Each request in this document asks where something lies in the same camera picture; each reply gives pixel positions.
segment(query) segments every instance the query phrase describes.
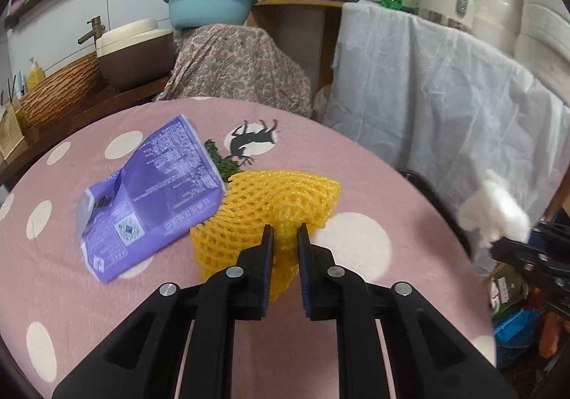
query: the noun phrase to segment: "soap dispenser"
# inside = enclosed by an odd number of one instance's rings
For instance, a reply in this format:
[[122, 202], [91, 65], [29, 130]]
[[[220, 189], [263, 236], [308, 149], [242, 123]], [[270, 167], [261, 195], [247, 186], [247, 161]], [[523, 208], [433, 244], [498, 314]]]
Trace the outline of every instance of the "soap dispenser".
[[33, 59], [33, 57], [30, 58], [30, 61], [32, 63], [32, 68], [28, 74], [28, 91], [32, 90], [46, 78], [42, 68], [38, 66], [38, 63]]

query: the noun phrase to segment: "white sheet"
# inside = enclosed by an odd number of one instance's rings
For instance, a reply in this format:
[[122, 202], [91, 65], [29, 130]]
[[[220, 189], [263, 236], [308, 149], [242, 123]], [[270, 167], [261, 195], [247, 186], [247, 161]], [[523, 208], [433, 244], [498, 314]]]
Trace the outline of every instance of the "white sheet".
[[570, 164], [570, 111], [469, 34], [345, 4], [324, 124], [426, 177], [457, 211], [493, 169], [539, 220]]

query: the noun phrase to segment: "yellow foam net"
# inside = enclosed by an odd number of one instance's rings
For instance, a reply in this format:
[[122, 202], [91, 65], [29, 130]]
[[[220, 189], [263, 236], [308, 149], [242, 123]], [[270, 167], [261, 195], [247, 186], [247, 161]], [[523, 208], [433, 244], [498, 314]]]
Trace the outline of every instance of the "yellow foam net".
[[338, 202], [340, 184], [299, 171], [246, 171], [233, 175], [215, 216], [190, 229], [202, 277], [235, 265], [241, 250], [261, 242], [263, 227], [274, 228], [270, 301], [297, 275], [297, 229], [323, 228]]

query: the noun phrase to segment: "white polka dot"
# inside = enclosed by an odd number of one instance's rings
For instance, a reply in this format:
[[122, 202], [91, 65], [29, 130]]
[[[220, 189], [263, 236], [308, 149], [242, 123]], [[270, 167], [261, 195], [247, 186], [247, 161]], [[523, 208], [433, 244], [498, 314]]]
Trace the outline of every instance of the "white polka dot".
[[342, 212], [331, 218], [311, 241], [329, 248], [337, 265], [374, 283], [383, 276], [392, 259], [388, 234], [374, 219], [357, 212]]
[[4, 203], [2, 203], [2, 206], [0, 206], [0, 221], [4, 217], [6, 217], [8, 212], [10, 212], [10, 208], [12, 207], [13, 202], [14, 202], [14, 194], [10, 193], [6, 198], [6, 201], [4, 201]]
[[45, 200], [36, 206], [28, 218], [26, 226], [26, 236], [31, 240], [37, 238], [47, 225], [51, 215], [51, 201]]
[[497, 366], [497, 348], [495, 347], [495, 338], [489, 335], [481, 335], [472, 342], [481, 354], [493, 365]]
[[52, 164], [57, 163], [59, 160], [61, 160], [63, 158], [63, 155], [65, 155], [67, 153], [67, 150], [69, 150], [70, 146], [71, 143], [64, 142], [61, 145], [57, 146], [55, 149], [53, 149], [53, 151], [50, 154], [50, 157], [47, 158], [47, 165], [51, 166]]
[[[266, 123], [266, 127], [264, 128], [262, 124], [259, 123], [251, 123], [247, 124], [247, 131], [246, 133], [251, 134], [258, 134], [264, 130], [271, 130], [275, 123], [273, 121], [271, 124]], [[237, 132], [237, 135], [243, 134], [243, 125], [236, 127], [234, 130], [230, 131], [228, 135], [226, 135], [225, 140], [223, 141], [224, 146], [226, 147], [227, 151], [232, 152], [232, 140], [236, 137], [233, 135], [234, 132]], [[251, 142], [247, 145], [244, 145], [245, 149], [243, 151], [244, 156], [255, 156], [257, 154], [263, 154], [269, 150], [271, 150], [275, 144], [277, 143], [277, 133], [275, 131], [271, 132], [270, 136], [272, 141], [269, 142]]]
[[32, 322], [26, 334], [26, 345], [33, 368], [47, 383], [53, 383], [58, 372], [50, 334], [40, 322]]
[[105, 157], [108, 160], [117, 160], [124, 155], [135, 150], [143, 141], [143, 133], [138, 130], [127, 132], [115, 138], [105, 150]]
[[154, 258], [155, 258], [154, 256], [151, 256], [150, 258], [145, 259], [143, 262], [139, 262], [137, 265], [135, 265], [135, 267], [131, 267], [129, 270], [119, 275], [119, 278], [126, 280], [126, 279], [132, 279], [133, 277], [140, 275], [146, 270], [146, 268], [150, 265], [150, 263]]

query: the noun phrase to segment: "black animal print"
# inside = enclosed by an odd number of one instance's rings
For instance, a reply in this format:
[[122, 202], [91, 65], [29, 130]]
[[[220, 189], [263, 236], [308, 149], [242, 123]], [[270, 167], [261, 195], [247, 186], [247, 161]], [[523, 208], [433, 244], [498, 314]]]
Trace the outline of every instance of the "black animal print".
[[[243, 166], [245, 163], [251, 166], [253, 163], [253, 158], [243, 154], [248, 144], [254, 142], [257, 143], [270, 142], [272, 144], [275, 144], [275, 142], [273, 141], [273, 132], [275, 131], [275, 129], [277, 129], [277, 120], [276, 119], [273, 120], [273, 127], [271, 129], [267, 127], [265, 121], [260, 119], [259, 122], [263, 126], [263, 129], [260, 130], [259, 132], [248, 132], [247, 121], [243, 121], [244, 123], [243, 126], [238, 127], [235, 131], [232, 132], [234, 138], [230, 143], [230, 153], [232, 154], [230, 155], [230, 157], [233, 158], [235, 156], [238, 158], [238, 160], [240, 161], [243, 160], [241, 166]], [[241, 133], [238, 133], [238, 131], [242, 127], [243, 131]]]

